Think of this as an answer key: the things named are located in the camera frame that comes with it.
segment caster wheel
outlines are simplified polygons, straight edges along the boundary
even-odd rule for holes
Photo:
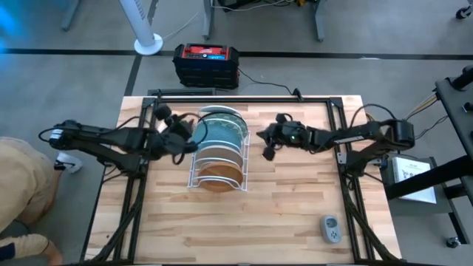
[[[457,13],[455,14],[455,16],[457,17],[457,19],[464,19],[464,18],[468,18],[472,13],[471,12],[468,12],[468,13],[465,13],[465,11],[468,10],[468,7],[464,7],[464,8],[460,8]]]
[[[458,240],[458,237],[450,237],[446,240],[446,246],[449,248],[458,248],[461,246],[461,243],[460,240]]]

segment white wire dish rack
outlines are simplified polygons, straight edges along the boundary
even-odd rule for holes
[[[234,113],[235,115],[241,117],[238,112]],[[191,169],[190,169],[190,176],[188,179],[188,188],[197,188],[199,187],[203,182],[208,182],[208,181],[218,181],[218,182],[223,182],[231,186],[235,190],[240,190],[240,191],[247,191],[248,190],[248,158],[250,154],[250,132],[244,136],[243,130],[241,126],[236,124],[235,122],[231,120],[226,120],[223,118],[204,118],[206,122],[211,122],[211,121],[222,121],[225,123],[230,123],[234,125],[235,127],[238,128],[239,134],[240,134],[240,139],[241,144],[240,146],[235,145],[233,143],[223,141],[223,140],[205,140],[203,141],[200,145],[201,146],[217,146],[217,145],[222,145],[222,146],[231,146],[234,148],[235,151],[238,151],[239,155],[243,159],[243,164],[242,166],[238,162],[234,162],[233,160],[229,160],[228,158],[221,158],[221,157],[202,157],[197,159],[198,154],[202,151],[199,150],[195,152],[192,155],[192,161],[191,161]],[[215,162],[226,162],[226,163],[231,163],[239,168],[242,169],[243,173],[243,180],[240,183],[238,183],[236,180],[229,178],[229,177],[222,177],[222,176],[214,176],[214,175],[205,175],[205,176],[199,176],[199,171],[200,169],[208,163],[215,163]]]

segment dish rack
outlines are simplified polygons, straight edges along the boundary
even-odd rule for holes
[[[221,177],[221,176],[203,176],[203,177],[199,177],[198,176],[199,170],[206,163],[213,163],[213,162],[220,161],[220,162],[233,163],[238,167],[239,167],[239,164],[232,161],[232,160],[228,160],[228,159],[225,159],[225,158],[218,158],[218,157],[204,157],[204,158],[200,158],[200,159],[196,160],[196,156],[200,152],[200,151],[197,151],[197,152],[192,154],[191,170],[190,170],[191,173],[190,173],[190,176],[189,176],[187,187],[188,188],[197,188],[197,187],[200,186],[200,184],[202,182],[220,181],[220,182],[224,182],[224,183],[229,184],[235,190],[247,191],[248,190],[248,163],[249,163],[248,158],[250,156],[250,135],[251,135],[251,133],[248,131],[248,134],[243,139],[242,145],[240,147],[236,147],[233,143],[229,143],[229,142],[226,142],[226,141],[223,141],[223,140],[207,140],[207,141],[203,141],[201,143],[201,144],[204,144],[204,143],[214,143],[214,144],[219,144],[220,143],[220,144],[222,144],[223,143],[223,144],[228,144],[230,146],[234,146],[235,148],[237,148],[237,151],[240,153],[240,155],[243,158],[243,166],[242,166],[243,181],[242,181],[241,185],[237,181],[235,181],[231,178],[228,178],[228,177]]]

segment wooden table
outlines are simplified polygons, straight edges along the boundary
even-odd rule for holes
[[[139,115],[142,97],[125,97],[118,123]],[[360,96],[343,96],[348,121],[362,105]],[[150,164],[135,263],[318,264],[351,263],[353,255],[333,150],[309,154],[283,148],[268,162],[264,141],[256,136],[276,113],[287,112],[305,125],[329,129],[327,107],[320,103],[221,103],[240,111],[251,131],[248,191],[214,194],[187,188],[191,156],[175,166],[170,157]],[[205,103],[170,103],[175,113],[196,112]],[[355,124],[366,123],[361,112]],[[358,142],[362,149],[369,142]],[[367,171],[379,177],[377,168]],[[379,182],[361,178],[368,222],[391,253],[401,257],[392,217]],[[86,249],[92,258],[106,244],[120,220],[126,178],[105,183]],[[324,242],[319,220],[338,217],[343,239]],[[363,237],[357,226],[364,254]],[[129,233],[123,254],[128,251]]]

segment gray remote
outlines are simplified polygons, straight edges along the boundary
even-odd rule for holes
[[[340,227],[334,216],[323,216],[320,219],[320,230],[326,242],[338,243],[341,241]]]

